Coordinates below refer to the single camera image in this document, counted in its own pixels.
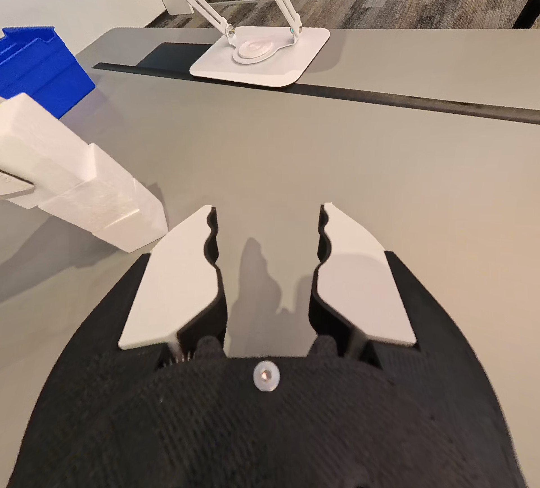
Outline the blue plastic bin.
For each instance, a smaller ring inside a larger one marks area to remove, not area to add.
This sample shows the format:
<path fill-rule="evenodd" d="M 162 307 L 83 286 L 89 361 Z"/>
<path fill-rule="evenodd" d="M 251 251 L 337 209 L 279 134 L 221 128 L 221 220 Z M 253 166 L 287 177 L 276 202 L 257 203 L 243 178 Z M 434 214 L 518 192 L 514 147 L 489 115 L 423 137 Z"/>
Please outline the blue plastic bin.
<path fill-rule="evenodd" d="M 2 32 L 1 98 L 25 93 L 60 119 L 96 87 L 54 27 Z"/>

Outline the white hard foam cube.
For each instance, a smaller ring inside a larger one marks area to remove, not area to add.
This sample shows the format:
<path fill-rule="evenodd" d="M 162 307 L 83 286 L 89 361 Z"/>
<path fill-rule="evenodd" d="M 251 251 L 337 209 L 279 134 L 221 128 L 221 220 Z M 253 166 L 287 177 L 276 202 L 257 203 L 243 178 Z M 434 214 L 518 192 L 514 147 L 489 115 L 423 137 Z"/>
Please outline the white hard foam cube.
<path fill-rule="evenodd" d="M 89 144 L 90 176 L 38 208 L 90 233 L 138 210 L 134 177 L 94 143 Z"/>
<path fill-rule="evenodd" d="M 31 209 L 95 173 L 90 146 L 25 93 L 1 103 L 1 172 L 33 185 L 7 198 Z"/>
<path fill-rule="evenodd" d="M 133 182 L 135 210 L 93 233 L 126 253 L 159 240 L 169 230 L 162 202 L 138 180 Z"/>

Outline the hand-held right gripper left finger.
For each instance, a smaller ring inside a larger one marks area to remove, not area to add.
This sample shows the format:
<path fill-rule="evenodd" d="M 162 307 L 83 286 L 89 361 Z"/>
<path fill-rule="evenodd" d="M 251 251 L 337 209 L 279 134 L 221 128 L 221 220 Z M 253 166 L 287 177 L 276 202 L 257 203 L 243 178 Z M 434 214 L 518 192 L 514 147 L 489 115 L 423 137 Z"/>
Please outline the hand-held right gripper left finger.
<path fill-rule="evenodd" d="M 118 348 L 166 345 L 173 357 L 224 357 L 227 304 L 217 260 L 217 210 L 204 205 L 153 248 Z"/>

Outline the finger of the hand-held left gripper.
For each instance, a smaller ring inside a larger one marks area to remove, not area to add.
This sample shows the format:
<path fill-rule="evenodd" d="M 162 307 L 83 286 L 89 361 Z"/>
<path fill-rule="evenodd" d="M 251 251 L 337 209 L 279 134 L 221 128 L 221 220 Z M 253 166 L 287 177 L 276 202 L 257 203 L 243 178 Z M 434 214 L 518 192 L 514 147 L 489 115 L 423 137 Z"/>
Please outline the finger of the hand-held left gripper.
<path fill-rule="evenodd" d="M 1 171 L 1 200 L 9 200 L 33 192 L 33 183 Z"/>

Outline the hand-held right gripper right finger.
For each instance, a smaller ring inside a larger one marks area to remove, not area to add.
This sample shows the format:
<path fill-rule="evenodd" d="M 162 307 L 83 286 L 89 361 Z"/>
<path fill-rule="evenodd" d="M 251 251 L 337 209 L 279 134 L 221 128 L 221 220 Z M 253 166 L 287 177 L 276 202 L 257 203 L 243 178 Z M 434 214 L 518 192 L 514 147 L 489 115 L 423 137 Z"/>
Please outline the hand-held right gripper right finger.
<path fill-rule="evenodd" d="M 383 245 L 333 203 L 320 207 L 319 264 L 308 319 L 338 355 L 361 358 L 370 342 L 411 348 L 417 337 Z"/>

